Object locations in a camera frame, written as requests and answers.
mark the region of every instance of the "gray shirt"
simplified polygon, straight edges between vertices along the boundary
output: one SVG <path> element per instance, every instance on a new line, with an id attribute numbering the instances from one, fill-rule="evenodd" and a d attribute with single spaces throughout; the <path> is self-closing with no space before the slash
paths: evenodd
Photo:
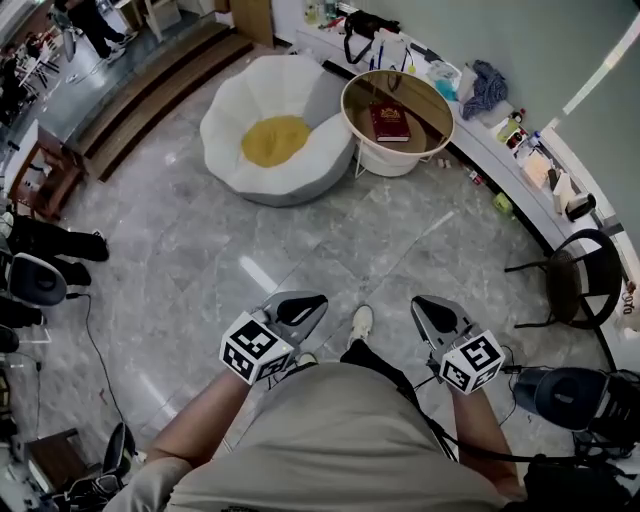
<path id="1" fill-rule="evenodd" d="M 152 462 L 105 510 L 466 512 L 504 503 L 488 480 L 442 455 L 386 377 L 327 363 L 270 391 L 232 453 L 193 471 L 180 459 Z"/>

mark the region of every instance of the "foot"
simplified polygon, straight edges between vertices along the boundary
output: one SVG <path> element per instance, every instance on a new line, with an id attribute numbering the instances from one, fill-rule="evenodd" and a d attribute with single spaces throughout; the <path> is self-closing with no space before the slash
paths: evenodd
<path id="1" fill-rule="evenodd" d="M 309 364 L 309 363 L 318 364 L 318 360 L 316 359 L 316 356 L 314 356 L 310 352 L 305 352 L 298 356 L 297 363 L 298 363 L 298 366 L 304 366 L 305 364 Z"/>
<path id="2" fill-rule="evenodd" d="M 366 304 L 360 306 L 353 315 L 353 323 L 351 325 L 351 333 L 349 334 L 349 343 L 347 348 L 351 346 L 354 340 L 362 340 L 365 343 L 371 333 L 373 327 L 373 309 Z"/>
<path id="3" fill-rule="evenodd" d="M 104 242 L 104 246 L 107 248 L 107 259 L 108 259 L 109 258 L 109 242 L 107 242 L 107 237 L 104 236 L 104 233 L 99 229 L 94 229 L 92 234 L 102 238 L 102 241 Z"/>
<path id="4" fill-rule="evenodd" d="M 113 48 L 109 56 L 105 59 L 107 61 L 107 64 L 113 64 L 115 61 L 117 61 L 120 57 L 124 55 L 124 52 L 125 52 L 124 48 Z"/>
<path id="5" fill-rule="evenodd" d="M 124 48 L 131 41 L 133 41 L 136 37 L 138 37 L 138 33 L 137 32 L 131 32 L 131 34 L 125 34 L 124 35 L 124 39 L 118 43 L 118 47 L 119 48 Z"/>

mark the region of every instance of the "black chair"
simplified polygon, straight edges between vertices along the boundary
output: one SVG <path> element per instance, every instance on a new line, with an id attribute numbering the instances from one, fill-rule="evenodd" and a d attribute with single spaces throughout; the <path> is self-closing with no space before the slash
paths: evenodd
<path id="1" fill-rule="evenodd" d="M 600 247 L 577 257 L 565 250 L 570 243 L 581 239 L 592 240 Z M 622 286 L 622 264 L 611 239 L 597 229 L 583 229 L 571 235 L 548 260 L 510 267 L 504 271 L 515 272 L 530 267 L 538 267 L 547 274 L 547 298 L 551 311 L 546 322 L 517 324 L 515 329 L 546 327 L 555 322 L 578 329 L 595 329 L 616 308 Z M 583 289 L 583 281 L 588 283 L 586 290 Z M 606 296 L 602 309 L 586 320 L 576 319 L 582 300 L 599 296 Z"/>

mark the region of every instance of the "black cable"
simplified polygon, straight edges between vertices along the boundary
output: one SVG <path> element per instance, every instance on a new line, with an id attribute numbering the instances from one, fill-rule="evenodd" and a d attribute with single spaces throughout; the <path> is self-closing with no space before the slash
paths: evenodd
<path id="1" fill-rule="evenodd" d="M 437 377 L 437 375 L 432 375 L 431 377 L 429 377 L 428 379 L 423 380 L 420 384 L 418 384 L 417 386 L 415 386 L 413 388 L 414 391 L 418 391 L 418 389 L 420 389 L 422 386 L 424 386 L 425 384 L 427 384 L 428 382 L 431 382 L 433 379 L 435 379 Z"/>
<path id="2" fill-rule="evenodd" d="M 40 370 L 38 370 L 37 367 L 36 367 L 36 370 L 38 372 L 38 395 L 37 395 L 38 396 L 38 405 L 37 405 L 37 408 L 36 408 L 36 435 L 35 435 L 35 437 L 36 437 L 36 439 L 38 439 L 38 430 L 40 430 L 40 388 L 42 387 L 41 386 L 42 379 L 40 378 Z"/>
<path id="3" fill-rule="evenodd" d="M 512 373 L 509 376 L 509 389 L 511 390 L 511 397 L 513 398 L 513 407 L 511 408 L 511 411 L 509 411 L 509 414 L 507 414 L 507 416 L 500 422 L 498 423 L 499 427 L 502 427 L 502 425 L 504 425 L 506 423 L 506 421 L 511 418 L 511 415 L 516 412 L 516 392 L 513 390 L 513 386 L 511 385 L 512 381 L 513 381 L 513 376 L 515 374 Z"/>
<path id="4" fill-rule="evenodd" d="M 515 366 L 516 364 L 516 359 L 515 356 L 513 355 L 513 350 L 511 350 L 511 347 L 507 347 L 506 345 L 500 345 L 502 348 L 506 348 L 509 352 L 511 352 L 511 366 Z M 516 412 L 516 393 L 513 390 L 513 386 L 511 385 L 512 381 L 513 381 L 513 376 L 515 374 L 511 374 L 511 376 L 509 377 L 509 389 L 511 390 L 511 397 L 513 398 L 513 407 L 511 408 L 511 411 L 509 412 L 509 414 L 507 414 L 507 416 L 505 417 L 505 419 L 503 419 L 500 423 L 498 423 L 499 427 L 502 427 L 502 425 L 505 424 L 505 422 L 511 418 L 511 415 Z"/>
<path id="5" fill-rule="evenodd" d="M 89 339 L 91 340 L 91 344 L 93 345 L 93 348 L 96 350 L 96 353 L 98 354 L 98 358 L 100 358 L 100 364 L 102 365 L 104 376 L 107 379 L 107 387 L 109 388 L 109 393 L 111 393 L 111 398 L 113 399 L 113 405 L 118 411 L 118 414 L 120 415 L 120 419 L 122 420 L 122 423 L 126 423 L 124 421 L 124 415 L 122 414 L 120 407 L 118 407 L 118 401 L 116 400 L 116 395 L 114 394 L 113 388 L 111 387 L 111 380 L 109 379 L 109 373 L 107 372 L 107 365 L 104 363 L 104 359 L 102 358 L 102 354 L 100 353 L 100 350 L 98 350 L 98 346 L 96 345 L 96 342 L 93 341 L 93 336 L 91 335 L 91 329 L 89 328 L 89 315 L 91 314 L 91 302 L 92 302 L 91 295 L 89 295 L 88 293 L 68 293 L 67 294 L 67 299 L 70 299 L 70 300 L 77 299 L 78 297 L 87 297 L 89 299 L 89 307 L 87 308 L 87 316 L 85 317 L 87 334 L 89 335 Z"/>
<path id="6" fill-rule="evenodd" d="M 40 361 L 38 361 L 35 357 L 30 356 L 29 354 L 25 354 L 24 352 L 14 352 L 14 354 L 17 354 L 19 356 L 23 356 L 23 357 L 27 357 L 29 359 L 31 359 L 33 361 L 33 363 L 35 364 L 35 368 L 36 368 L 36 373 L 38 375 L 38 391 L 36 394 L 36 432 L 35 432 L 35 438 L 38 439 L 38 430 L 40 430 L 40 388 L 41 386 L 41 378 L 40 378 L 40 371 L 42 370 L 42 363 Z"/>

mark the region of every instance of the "yellow cushion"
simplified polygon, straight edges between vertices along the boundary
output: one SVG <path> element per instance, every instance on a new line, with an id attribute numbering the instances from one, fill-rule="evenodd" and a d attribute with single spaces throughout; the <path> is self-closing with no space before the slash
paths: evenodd
<path id="1" fill-rule="evenodd" d="M 260 167 L 280 165 L 305 145 L 311 130 L 301 117 L 277 116 L 258 121 L 242 139 L 242 151 Z"/>

